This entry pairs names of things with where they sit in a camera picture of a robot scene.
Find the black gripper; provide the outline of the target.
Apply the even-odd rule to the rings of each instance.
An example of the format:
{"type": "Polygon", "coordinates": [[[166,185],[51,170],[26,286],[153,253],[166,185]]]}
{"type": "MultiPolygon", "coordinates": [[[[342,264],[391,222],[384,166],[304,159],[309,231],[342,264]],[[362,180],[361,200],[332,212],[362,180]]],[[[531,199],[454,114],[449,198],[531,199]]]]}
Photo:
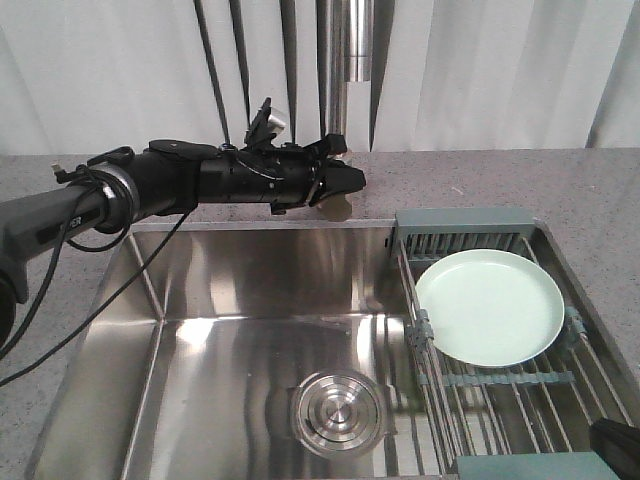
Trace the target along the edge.
{"type": "Polygon", "coordinates": [[[334,156],[346,151],[343,136],[329,134],[305,147],[264,149],[197,146],[197,200],[208,204],[268,204],[271,213],[339,200],[365,187],[365,174],[334,156]]]}

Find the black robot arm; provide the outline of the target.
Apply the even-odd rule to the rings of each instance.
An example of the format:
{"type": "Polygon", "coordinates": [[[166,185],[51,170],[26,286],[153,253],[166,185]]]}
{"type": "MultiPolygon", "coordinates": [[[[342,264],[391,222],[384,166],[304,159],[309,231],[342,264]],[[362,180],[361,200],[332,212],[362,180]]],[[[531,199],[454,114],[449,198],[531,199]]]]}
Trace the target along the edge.
{"type": "Polygon", "coordinates": [[[28,299],[27,263],[89,229],[122,237],[137,221],[200,204],[266,204],[282,215],[364,189],[364,172],[338,158],[343,136],[280,147],[272,138],[241,149],[164,139],[141,153],[119,147],[57,170],[57,190],[2,203],[2,345],[12,343],[16,307],[28,299]]]}

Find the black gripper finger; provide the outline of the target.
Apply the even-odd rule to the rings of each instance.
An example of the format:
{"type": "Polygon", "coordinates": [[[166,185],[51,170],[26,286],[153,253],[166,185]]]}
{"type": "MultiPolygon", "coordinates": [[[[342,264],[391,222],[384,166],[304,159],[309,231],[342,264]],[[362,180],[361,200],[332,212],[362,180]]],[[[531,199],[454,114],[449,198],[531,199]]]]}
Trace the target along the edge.
{"type": "Polygon", "coordinates": [[[638,479],[639,428],[600,418],[589,427],[591,449],[620,479],[638,479]]]}

